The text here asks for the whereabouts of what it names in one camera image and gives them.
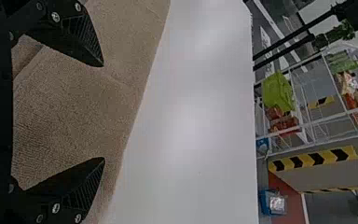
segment warning tape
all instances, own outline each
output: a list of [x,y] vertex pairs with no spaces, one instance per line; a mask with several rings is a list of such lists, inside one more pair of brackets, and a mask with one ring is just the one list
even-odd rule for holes
[[304,167],[332,164],[339,161],[353,160],[358,160],[356,151],[353,146],[347,146],[270,161],[268,163],[268,169],[272,173],[276,173]]
[[309,109],[316,109],[318,107],[324,106],[324,105],[328,105],[334,102],[334,96],[327,96],[324,97],[318,101],[312,102],[308,104],[308,108]]
[[335,188],[335,189],[316,189],[316,190],[302,191],[302,192],[300,192],[300,193],[308,193],[308,194],[313,194],[313,193],[331,193],[331,192],[347,192],[347,191],[352,191],[352,190],[358,190],[358,187],[352,187],[352,188]]

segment shelving rack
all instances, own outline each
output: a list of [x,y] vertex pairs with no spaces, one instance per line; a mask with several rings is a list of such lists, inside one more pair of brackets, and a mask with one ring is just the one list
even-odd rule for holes
[[[296,110],[291,112],[291,116],[298,118],[296,127],[270,133],[262,96],[255,98],[256,142],[268,142],[266,146],[257,149],[258,158],[358,137],[358,107],[348,109],[328,61],[329,55],[340,52],[345,52],[349,58],[358,62],[358,47],[340,44],[283,71],[287,72],[285,77],[291,83],[294,93]],[[304,73],[300,67],[310,61],[314,61],[312,69]],[[358,67],[351,71],[357,75],[358,82]],[[257,85],[260,83],[262,81],[255,84],[257,89],[263,88],[263,85]]]

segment white panel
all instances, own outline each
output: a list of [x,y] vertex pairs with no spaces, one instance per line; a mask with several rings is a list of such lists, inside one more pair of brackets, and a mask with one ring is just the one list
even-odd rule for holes
[[172,0],[102,223],[257,223],[250,13]]

